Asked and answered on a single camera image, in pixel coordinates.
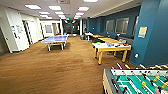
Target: window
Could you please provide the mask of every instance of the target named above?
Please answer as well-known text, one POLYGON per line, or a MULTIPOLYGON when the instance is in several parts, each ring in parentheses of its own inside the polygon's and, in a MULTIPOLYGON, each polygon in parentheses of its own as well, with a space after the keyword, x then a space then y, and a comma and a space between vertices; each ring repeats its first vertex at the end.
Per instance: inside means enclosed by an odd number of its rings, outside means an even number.
POLYGON ((106 22, 106 32, 114 32, 113 30, 114 20, 109 20, 106 22))
POLYGON ((121 18, 116 21, 116 33, 126 34, 129 18, 121 18))
POLYGON ((135 25, 134 25, 133 35, 135 35, 135 32, 136 32, 136 27, 137 27, 137 24, 138 24, 138 19, 139 19, 139 16, 136 17, 136 22, 135 22, 135 25))

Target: blue accent wall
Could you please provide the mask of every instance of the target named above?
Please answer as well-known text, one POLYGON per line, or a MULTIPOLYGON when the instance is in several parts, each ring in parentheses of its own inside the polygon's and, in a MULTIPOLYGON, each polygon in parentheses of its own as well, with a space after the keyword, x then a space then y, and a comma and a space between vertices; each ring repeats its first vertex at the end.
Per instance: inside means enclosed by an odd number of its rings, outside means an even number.
POLYGON ((97 19, 96 18, 88 18, 87 21, 87 32, 96 33, 97 31, 97 19))
MULTIPOLYGON (((120 18, 127 18, 129 17, 129 23, 128 23, 128 28, 127 28, 127 35, 132 35, 133 29, 134 29, 134 24, 136 21, 136 17, 139 15, 139 11, 140 11, 140 6, 138 7, 134 7, 131 9, 127 9, 121 12, 117 12, 114 14, 110 14, 107 16, 102 16, 102 17, 97 17, 97 18, 89 18, 88 19, 88 30, 90 30, 90 32, 96 33, 96 32, 103 32, 103 33, 107 33, 106 32, 106 22, 108 20, 114 20, 114 22, 116 22, 117 19, 120 18)), ((116 35, 115 32, 108 32, 111 35, 116 35)))
POLYGON ((161 0, 144 57, 146 65, 168 64, 168 0, 161 0))
POLYGON ((136 28, 136 33, 134 36, 130 62, 133 62, 137 65, 139 64, 148 65, 143 60, 145 57, 145 53, 148 47, 148 42, 149 42, 152 30, 153 30, 153 25, 156 19, 159 4, 160 4, 160 0, 143 0, 140 14, 139 14, 139 20, 136 28), (138 37, 140 27, 147 27, 147 34, 145 38, 138 37))

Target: fluorescent light panel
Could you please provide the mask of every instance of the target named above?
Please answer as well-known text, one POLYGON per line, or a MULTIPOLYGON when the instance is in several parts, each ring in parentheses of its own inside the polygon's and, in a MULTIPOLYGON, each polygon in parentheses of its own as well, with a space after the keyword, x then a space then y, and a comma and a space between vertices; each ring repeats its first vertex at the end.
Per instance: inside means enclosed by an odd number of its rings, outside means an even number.
POLYGON ((52 10, 61 10, 60 6, 48 6, 52 10))
POLYGON ((79 18, 77 18, 77 17, 74 17, 74 19, 79 19, 79 18))
POLYGON ((39 12, 40 14, 50 14, 49 12, 39 12))
POLYGON ((97 2, 98 0, 83 0, 84 2, 97 2))
POLYGON ((61 19, 66 19, 66 17, 61 17, 61 19))
POLYGON ((56 14, 64 14, 63 12, 55 12, 56 14))
POLYGON ((76 15, 83 15, 83 12, 77 12, 76 15))
POLYGON ((41 17, 48 17, 48 15, 40 15, 41 17))
POLYGON ((89 7, 79 7, 79 11, 87 11, 89 9, 89 7))
POLYGON ((65 15, 58 15, 58 17, 65 17, 65 15))
POLYGON ((47 19, 52 19, 52 17, 46 17, 47 19))
POLYGON ((26 7, 30 8, 30 9, 41 9, 39 6, 37 5, 25 5, 26 7))
POLYGON ((80 16, 80 15, 75 15, 75 17, 78 17, 78 18, 79 18, 79 17, 81 17, 81 16, 80 16))

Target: table top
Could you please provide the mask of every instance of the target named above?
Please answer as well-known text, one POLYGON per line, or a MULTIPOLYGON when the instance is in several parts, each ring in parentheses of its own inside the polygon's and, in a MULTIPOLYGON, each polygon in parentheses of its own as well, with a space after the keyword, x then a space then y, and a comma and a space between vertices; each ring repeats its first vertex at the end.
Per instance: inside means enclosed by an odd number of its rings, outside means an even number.
POLYGON ((96 48, 119 48, 119 47, 128 47, 131 48, 131 45, 125 46, 125 45, 119 45, 118 43, 93 43, 96 48))
POLYGON ((110 43, 115 43, 115 42, 119 42, 118 40, 115 40, 115 39, 111 39, 111 38, 98 38, 102 41, 105 41, 105 42, 110 42, 110 43))
POLYGON ((94 38, 103 38, 104 36, 101 36, 101 35, 91 35, 92 37, 94 38))
POLYGON ((89 32, 89 33, 85 33, 85 35, 93 35, 93 34, 89 32))
POLYGON ((66 42, 67 40, 67 35, 56 35, 56 36, 51 36, 49 38, 46 38, 42 40, 42 43, 52 43, 52 42, 66 42))

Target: foosball table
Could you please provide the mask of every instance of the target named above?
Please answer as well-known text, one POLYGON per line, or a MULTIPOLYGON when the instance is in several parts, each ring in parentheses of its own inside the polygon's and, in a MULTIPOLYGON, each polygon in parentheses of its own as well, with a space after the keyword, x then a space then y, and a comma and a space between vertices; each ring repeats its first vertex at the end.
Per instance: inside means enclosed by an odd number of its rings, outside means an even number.
POLYGON ((120 69, 104 69, 104 94, 168 94, 168 70, 123 70, 118 66, 120 69))

